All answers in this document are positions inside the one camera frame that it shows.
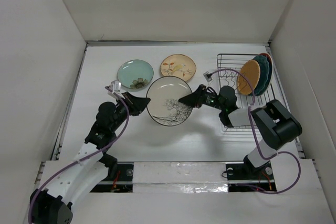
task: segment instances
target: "cable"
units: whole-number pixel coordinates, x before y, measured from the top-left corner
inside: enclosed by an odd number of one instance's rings
[[[126,105],[126,103],[122,100],[122,98],[117,95],[116,93],[114,93],[114,95],[118,98],[118,100],[122,103],[122,105],[126,108],[126,112],[127,112],[127,118],[126,118],[126,123],[125,123],[125,126],[124,128],[121,130],[120,134],[114,139],[114,141],[112,141],[111,143],[109,143],[107,146],[103,147],[102,149],[99,149],[97,150],[96,152],[93,152],[83,158],[81,158],[79,161],[80,162],[83,162],[87,159],[89,159],[90,157],[92,156],[95,156],[96,154],[100,153],[100,152],[103,152],[105,150],[107,150],[108,148],[110,148],[120,137],[121,135],[124,133],[124,131],[126,130],[126,127],[128,125],[128,121],[130,119],[130,111],[128,110],[128,107]],[[67,165],[66,167],[62,168],[61,170],[59,170],[57,173],[53,174],[50,178],[47,179],[47,181],[45,181],[43,183],[43,185],[41,185],[36,193],[34,194],[33,198],[31,199],[31,202],[30,202],[30,205],[29,205],[29,212],[28,212],[28,223],[29,224],[33,224],[33,220],[32,220],[32,213],[33,213],[33,206],[34,206],[34,203],[37,199],[37,196],[41,193],[41,191],[43,190],[43,188],[45,188],[55,177],[57,177],[59,174],[61,174],[62,172],[66,171],[67,169],[77,165],[78,162],[77,161],[74,161],[72,162],[71,164]]]
[[[222,172],[222,177],[227,179],[227,177],[225,177],[225,176],[223,175],[223,174],[226,173],[226,172],[227,172],[226,170]]]
[[[264,172],[261,172],[261,173],[267,178],[269,189],[272,190],[271,180],[269,179],[269,177],[267,176],[267,174],[265,174]]]
[[[254,185],[249,185],[249,184],[236,184],[236,186],[247,186],[247,187],[250,187],[253,191],[257,191],[259,193],[262,193],[262,194],[271,194],[271,195],[274,195],[274,194],[282,194],[290,189],[292,189],[296,184],[297,182],[299,181],[300,177],[301,177],[301,165],[300,165],[300,161],[299,159],[293,154],[293,153],[290,153],[290,152],[286,152],[286,151],[283,151],[283,152],[278,152],[279,154],[288,154],[288,155],[291,155],[296,163],[298,164],[298,168],[299,168],[299,171],[298,171],[298,176],[297,178],[295,179],[294,183],[291,184],[289,187],[281,190],[281,191],[265,191],[264,189],[262,189],[261,187],[259,186],[254,186]]]
[[[274,155],[272,155],[272,156],[270,156],[270,157],[265,157],[265,156],[263,155],[263,153],[261,152],[261,149],[260,149],[260,145],[259,145],[259,142],[258,142],[258,138],[257,138],[256,130],[254,129],[253,120],[252,120],[251,106],[253,106],[253,105],[255,104],[255,102],[256,102],[256,96],[255,96],[254,89],[253,89],[251,83],[247,80],[247,78],[246,78],[244,75],[242,75],[240,72],[238,72],[237,70],[232,69],[232,68],[222,68],[222,69],[218,69],[218,70],[216,70],[216,71],[210,73],[210,76],[212,76],[214,73],[218,73],[218,72],[220,72],[220,71],[227,71],[227,70],[233,71],[233,72],[239,74],[241,77],[243,77],[244,80],[247,82],[247,84],[249,85],[249,87],[250,87],[251,90],[252,90],[252,104],[250,104],[250,106],[249,106],[248,109],[247,109],[247,115],[248,115],[248,119],[249,119],[250,124],[251,124],[251,129],[252,129],[252,133],[253,133],[254,141],[255,141],[255,143],[256,143],[256,146],[257,146],[258,153],[259,153],[260,157],[261,157],[263,160],[270,160],[270,159],[274,158],[275,156],[277,156],[278,154],[288,154],[288,155],[291,155],[291,156],[295,159],[295,161],[296,161],[297,164],[298,164],[298,169],[299,169],[299,171],[298,171],[298,176],[297,176],[296,180],[294,181],[294,183],[291,184],[289,187],[287,187],[287,188],[281,190],[281,191],[272,191],[272,192],[270,192],[270,191],[265,191],[265,190],[262,189],[261,187],[254,186],[254,185],[249,185],[249,184],[236,184],[236,186],[247,186],[247,187],[250,187],[251,189],[253,189],[254,191],[257,191],[257,192],[262,193],[262,194],[281,194],[281,193],[284,193],[284,192],[286,192],[286,191],[292,189],[292,188],[298,183],[298,181],[299,181],[299,179],[300,179],[300,177],[301,177],[301,165],[300,165],[300,161],[299,161],[299,159],[298,159],[293,153],[291,153],[291,152],[287,152],[287,151],[281,151],[281,152],[278,152],[278,153],[276,153],[276,154],[274,154]]]

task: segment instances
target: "light blue plate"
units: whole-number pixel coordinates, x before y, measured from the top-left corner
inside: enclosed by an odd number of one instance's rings
[[[152,66],[143,60],[130,60],[118,70],[121,84],[130,89],[139,89],[151,82],[154,76]]]

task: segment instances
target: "dish rack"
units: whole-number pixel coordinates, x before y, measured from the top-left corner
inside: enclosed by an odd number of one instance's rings
[[[223,68],[231,68],[238,72],[240,72],[240,69],[242,66],[248,61],[253,59],[256,54],[218,54],[217,55],[217,69],[221,70]],[[242,95],[238,91],[237,86],[237,80],[238,80],[238,74],[236,72],[227,70],[227,71],[220,71],[218,72],[218,79],[219,79],[219,86],[230,86],[235,90],[235,94],[237,97],[237,106],[240,108],[247,108],[249,104],[252,103],[252,96],[249,95]],[[268,87],[267,91],[256,97],[255,105],[263,105],[267,102],[276,99],[274,94],[274,89],[271,85]],[[227,128],[224,125],[222,125],[222,130],[226,134],[230,132],[241,132],[246,133],[246,136],[250,136],[252,130],[250,125],[246,126],[238,126],[235,128]]]

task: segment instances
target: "screw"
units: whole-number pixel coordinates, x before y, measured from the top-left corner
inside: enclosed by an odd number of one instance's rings
[[[272,175],[273,174],[273,170],[271,167],[266,167],[265,172],[267,173],[267,175]]]
[[[129,177],[133,176],[133,170],[132,169],[127,169],[126,170],[126,175],[129,176]]]
[[[226,170],[226,173],[227,173],[227,175],[232,176],[232,175],[233,175],[233,169],[232,169],[232,167],[229,167],[229,168]]]

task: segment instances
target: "yellow plate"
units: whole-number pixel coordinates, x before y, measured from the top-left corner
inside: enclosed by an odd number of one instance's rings
[[[187,55],[170,55],[160,66],[163,76],[176,76],[188,81],[196,72],[195,62]]]
[[[255,60],[246,62],[240,70],[240,73],[249,81],[252,88],[255,89],[260,78],[260,66]],[[238,76],[238,90],[241,94],[248,95],[252,89],[242,76]]]

